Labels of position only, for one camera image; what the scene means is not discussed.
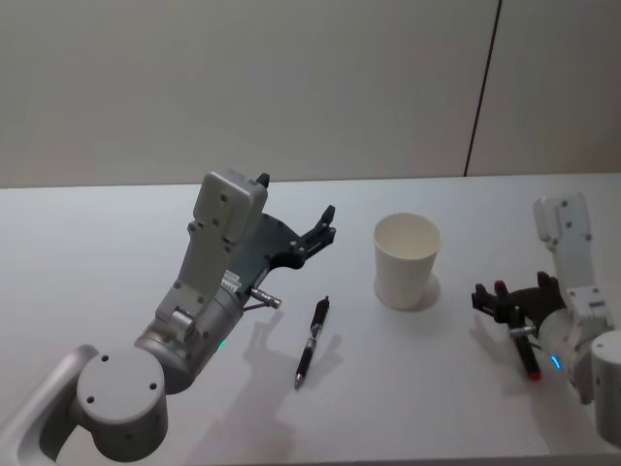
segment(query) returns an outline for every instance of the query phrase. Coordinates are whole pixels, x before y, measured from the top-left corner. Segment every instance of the white table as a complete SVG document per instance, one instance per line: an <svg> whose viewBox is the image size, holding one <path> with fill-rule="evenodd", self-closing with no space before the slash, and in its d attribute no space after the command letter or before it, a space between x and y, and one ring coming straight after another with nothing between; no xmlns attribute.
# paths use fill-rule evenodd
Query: white table
<svg viewBox="0 0 621 466"><path fill-rule="evenodd" d="M599 285L621 323L621 175L273 183L265 212L303 232L334 204L336 242L302 270L268 277L262 287L283 299L281 312L241 320L196 383L169 398L167 439L140 464L614 452L563 377L540 356L542 380L527 381L506 329L471 309L475 283L518 288L534 285L538 270L553 272L531 206L568 190L587 198ZM0 191L0 415L73 347L132 345L176 276L197 192ZM372 290L374 225L399 211L428 216L442 233L439 290L417 313L384 308ZM295 392L314 305L326 294L317 358ZM115 464L81 429L59 462Z"/></svg>

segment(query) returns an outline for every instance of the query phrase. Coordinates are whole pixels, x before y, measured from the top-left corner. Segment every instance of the paper cup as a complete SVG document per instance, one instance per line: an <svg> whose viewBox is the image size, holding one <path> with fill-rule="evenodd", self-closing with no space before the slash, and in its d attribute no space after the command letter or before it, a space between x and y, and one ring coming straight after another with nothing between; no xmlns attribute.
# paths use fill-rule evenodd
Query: paper cup
<svg viewBox="0 0 621 466"><path fill-rule="evenodd" d="M424 216L394 214L376 225L374 241L377 297L393 309L413 307L431 277L440 230Z"/></svg>

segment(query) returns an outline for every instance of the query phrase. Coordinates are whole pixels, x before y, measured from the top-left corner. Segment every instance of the pen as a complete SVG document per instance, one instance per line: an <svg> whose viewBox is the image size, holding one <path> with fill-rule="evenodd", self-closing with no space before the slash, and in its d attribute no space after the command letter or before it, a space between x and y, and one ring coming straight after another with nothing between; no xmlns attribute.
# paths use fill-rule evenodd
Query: pen
<svg viewBox="0 0 621 466"><path fill-rule="evenodd" d="M314 308L314 316L312 317L312 322L310 323L310 336L307 340L307 345L304 347L304 352L302 353L298 370L295 371L294 386L296 390L302 386L302 383L304 383L304 379L307 376L307 371L311 365L312 354L317 346L317 338L319 338L319 333L321 333L321 329L323 328L323 322L326 320L329 307L330 301L328 300L328 296L326 296L324 299L319 301L317 306Z"/></svg>

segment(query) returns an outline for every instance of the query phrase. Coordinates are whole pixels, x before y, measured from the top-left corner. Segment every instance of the cup rim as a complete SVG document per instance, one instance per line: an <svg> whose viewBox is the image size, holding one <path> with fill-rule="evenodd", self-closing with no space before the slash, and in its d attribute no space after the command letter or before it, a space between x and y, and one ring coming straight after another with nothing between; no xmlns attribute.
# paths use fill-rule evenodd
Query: cup rim
<svg viewBox="0 0 621 466"><path fill-rule="evenodd" d="M387 250L386 248L384 248L378 241L377 241L377 229L379 228L379 226L386 221L389 218L395 217L395 216L415 216L417 218L420 218L422 220L424 220L425 222L427 222L428 224L430 224L433 229L436 231L436 234L438 236L438 241L436 244L436 247L433 249L433 251L430 251L429 253L417 256L417 257L402 257L399 255L395 255L394 253L390 252L389 250ZM398 212L395 214L390 214L389 216L385 216L383 217L378 223L376 223L376 227L374 228L374 232L373 232L373 242L376 246L376 248L378 248L379 250L381 250L384 254L390 256L391 258L397 259L397 260L403 260L405 262L408 261L416 261L416 260L423 260L423 259L427 259L429 257L433 257L434 255L436 255L438 253L438 251L441 248L442 245L442 236L441 236L441 232L440 229L438 228L438 226L433 223L430 219L428 219L425 216L419 215L419 214L414 214L412 212Z"/></svg>

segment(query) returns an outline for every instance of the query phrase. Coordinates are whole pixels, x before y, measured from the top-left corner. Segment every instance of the gray wall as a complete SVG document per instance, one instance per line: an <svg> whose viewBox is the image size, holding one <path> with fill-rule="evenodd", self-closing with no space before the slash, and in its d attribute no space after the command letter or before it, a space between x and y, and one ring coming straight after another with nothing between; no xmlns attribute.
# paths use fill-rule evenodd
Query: gray wall
<svg viewBox="0 0 621 466"><path fill-rule="evenodd" d="M461 176L498 0L2 0L0 187ZM470 174L621 170L621 2L505 0Z"/></svg>

